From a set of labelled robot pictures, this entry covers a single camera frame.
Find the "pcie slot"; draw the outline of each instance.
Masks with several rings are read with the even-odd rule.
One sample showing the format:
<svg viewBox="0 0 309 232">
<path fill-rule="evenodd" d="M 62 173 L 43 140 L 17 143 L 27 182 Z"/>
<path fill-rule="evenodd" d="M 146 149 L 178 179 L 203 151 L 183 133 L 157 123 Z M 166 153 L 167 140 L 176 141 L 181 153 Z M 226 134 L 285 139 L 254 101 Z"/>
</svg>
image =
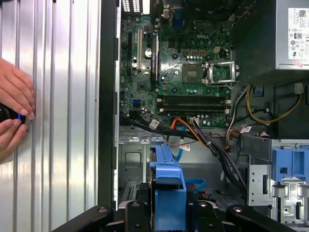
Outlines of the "pcie slot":
<svg viewBox="0 0 309 232">
<path fill-rule="evenodd" d="M 141 70 L 141 57 L 142 57 L 142 54 L 143 54 L 142 40 L 143 40 L 143 30 L 138 29 L 137 30 L 137 69 L 138 70 Z"/>
<path fill-rule="evenodd" d="M 127 74 L 130 77 L 132 73 L 132 33 L 127 34 Z"/>
</svg>

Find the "pci slot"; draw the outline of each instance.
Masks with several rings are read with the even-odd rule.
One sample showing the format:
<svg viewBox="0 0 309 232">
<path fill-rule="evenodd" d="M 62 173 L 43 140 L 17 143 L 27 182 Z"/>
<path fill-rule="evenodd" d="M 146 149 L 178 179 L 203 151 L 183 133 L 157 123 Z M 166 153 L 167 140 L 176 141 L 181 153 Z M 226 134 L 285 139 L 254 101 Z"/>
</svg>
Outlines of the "pci slot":
<svg viewBox="0 0 309 232">
<path fill-rule="evenodd" d="M 143 54 L 142 40 L 143 40 L 143 30 L 138 29 L 137 30 L 137 69 L 138 70 L 141 70 L 141 57 L 142 57 L 142 54 Z"/>
</svg>

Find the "warning label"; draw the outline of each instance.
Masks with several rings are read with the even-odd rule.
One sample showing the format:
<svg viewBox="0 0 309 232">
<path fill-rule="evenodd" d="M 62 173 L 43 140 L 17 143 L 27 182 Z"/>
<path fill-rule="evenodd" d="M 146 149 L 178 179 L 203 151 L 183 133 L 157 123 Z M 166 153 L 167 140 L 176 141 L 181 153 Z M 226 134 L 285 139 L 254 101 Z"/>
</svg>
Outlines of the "warning label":
<svg viewBox="0 0 309 232">
<path fill-rule="evenodd" d="M 309 9 L 289 8 L 289 59 L 309 59 Z"/>
</svg>

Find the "black cable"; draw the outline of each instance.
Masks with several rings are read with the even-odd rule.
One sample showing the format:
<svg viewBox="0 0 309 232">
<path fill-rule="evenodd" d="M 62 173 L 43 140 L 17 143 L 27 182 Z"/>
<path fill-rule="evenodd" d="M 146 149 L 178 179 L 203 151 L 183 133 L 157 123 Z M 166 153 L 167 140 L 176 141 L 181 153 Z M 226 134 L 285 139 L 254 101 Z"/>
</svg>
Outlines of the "black cable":
<svg viewBox="0 0 309 232">
<path fill-rule="evenodd" d="M 240 191 L 245 201 L 247 201 L 247 190 L 245 183 L 242 179 L 241 173 L 239 172 L 237 165 L 234 163 L 231 156 L 217 142 L 206 138 L 201 128 L 196 122 L 194 122 L 194 127 L 205 145 L 211 150 L 212 154 L 219 159 L 219 162 L 221 163 L 223 172 L 226 177 L 229 179 L 232 185 L 234 185 Z M 235 178 L 234 174 L 229 168 L 230 165 L 228 163 L 230 163 L 236 175 L 238 176 L 238 180 Z"/>
</svg>

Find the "black mount arm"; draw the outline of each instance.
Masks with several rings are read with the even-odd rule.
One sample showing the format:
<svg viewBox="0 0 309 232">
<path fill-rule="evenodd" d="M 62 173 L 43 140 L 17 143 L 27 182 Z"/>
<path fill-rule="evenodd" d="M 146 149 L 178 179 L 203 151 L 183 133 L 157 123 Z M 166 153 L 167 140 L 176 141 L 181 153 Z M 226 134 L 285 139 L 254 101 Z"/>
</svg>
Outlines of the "black mount arm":
<svg viewBox="0 0 309 232">
<path fill-rule="evenodd" d="M 95 206 L 75 217 L 53 232 L 152 232 L 151 194 L 148 183 L 140 185 L 137 201 L 121 203 L 119 209 Z M 228 207 L 226 213 L 215 203 L 198 201 L 192 192 L 187 193 L 188 232 L 295 232 L 244 205 Z"/>
</svg>

